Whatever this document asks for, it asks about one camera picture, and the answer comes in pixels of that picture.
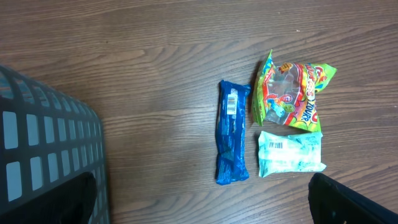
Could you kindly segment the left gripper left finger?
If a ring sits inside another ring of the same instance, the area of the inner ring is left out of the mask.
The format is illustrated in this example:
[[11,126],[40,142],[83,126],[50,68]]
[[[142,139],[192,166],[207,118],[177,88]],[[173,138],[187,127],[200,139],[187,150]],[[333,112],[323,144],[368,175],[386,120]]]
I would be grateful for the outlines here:
[[94,175],[84,172],[1,215],[1,223],[88,223],[96,194]]

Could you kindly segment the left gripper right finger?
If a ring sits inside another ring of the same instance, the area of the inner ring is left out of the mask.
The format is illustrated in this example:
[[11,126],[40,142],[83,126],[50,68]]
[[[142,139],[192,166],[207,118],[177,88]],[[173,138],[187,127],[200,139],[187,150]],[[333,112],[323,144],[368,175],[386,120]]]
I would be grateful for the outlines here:
[[316,224],[397,224],[396,213],[322,173],[314,174],[308,184],[308,202]]

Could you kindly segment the light teal snack packet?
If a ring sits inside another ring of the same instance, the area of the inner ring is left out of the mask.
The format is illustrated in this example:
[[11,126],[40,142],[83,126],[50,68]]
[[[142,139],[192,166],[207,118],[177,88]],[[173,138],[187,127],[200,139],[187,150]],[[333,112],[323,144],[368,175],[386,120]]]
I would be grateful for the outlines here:
[[259,177],[283,172],[321,172],[321,132],[277,136],[263,131],[259,143]]

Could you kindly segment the blue snack bar wrapper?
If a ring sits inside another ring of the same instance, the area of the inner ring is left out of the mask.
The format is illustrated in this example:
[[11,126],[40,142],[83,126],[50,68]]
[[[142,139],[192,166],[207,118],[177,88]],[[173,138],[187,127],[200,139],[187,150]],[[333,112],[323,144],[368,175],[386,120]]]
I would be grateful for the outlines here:
[[246,100],[249,85],[220,81],[220,98],[216,123],[218,150],[216,183],[227,185],[249,178],[244,159],[246,131]]

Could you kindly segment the green Haribo gummy bag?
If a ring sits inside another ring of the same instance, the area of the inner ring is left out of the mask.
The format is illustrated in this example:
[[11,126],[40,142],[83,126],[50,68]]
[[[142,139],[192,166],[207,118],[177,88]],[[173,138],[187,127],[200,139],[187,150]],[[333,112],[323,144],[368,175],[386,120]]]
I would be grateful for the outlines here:
[[336,71],[326,63],[275,65],[270,52],[259,67],[254,85],[251,105],[254,122],[263,126],[270,121],[319,132],[316,94],[327,87]]

